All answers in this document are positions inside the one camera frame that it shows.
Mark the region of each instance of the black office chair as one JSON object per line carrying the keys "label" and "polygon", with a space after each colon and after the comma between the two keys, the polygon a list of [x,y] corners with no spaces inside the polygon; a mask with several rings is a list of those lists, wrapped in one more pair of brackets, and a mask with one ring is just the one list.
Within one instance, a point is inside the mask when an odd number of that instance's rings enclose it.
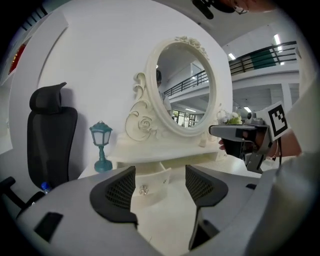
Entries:
{"label": "black office chair", "polygon": [[[69,156],[78,113],[73,107],[61,106],[60,90],[66,84],[39,88],[30,98],[32,111],[27,123],[27,161],[29,176],[40,189],[43,182],[55,188],[69,181]],[[37,192],[24,203],[10,189],[15,182],[13,177],[0,182],[0,196],[7,195],[21,208],[19,216],[44,193]]]}

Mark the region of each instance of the chair backrest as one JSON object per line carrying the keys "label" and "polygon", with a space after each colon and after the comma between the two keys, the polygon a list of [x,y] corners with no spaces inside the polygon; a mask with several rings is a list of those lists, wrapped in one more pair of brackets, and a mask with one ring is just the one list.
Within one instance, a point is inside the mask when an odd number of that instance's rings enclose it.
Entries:
{"label": "chair backrest", "polygon": [[42,87],[30,98],[27,124],[27,161],[32,182],[52,188],[69,181],[68,165],[78,113],[61,106],[60,90],[67,83]]}

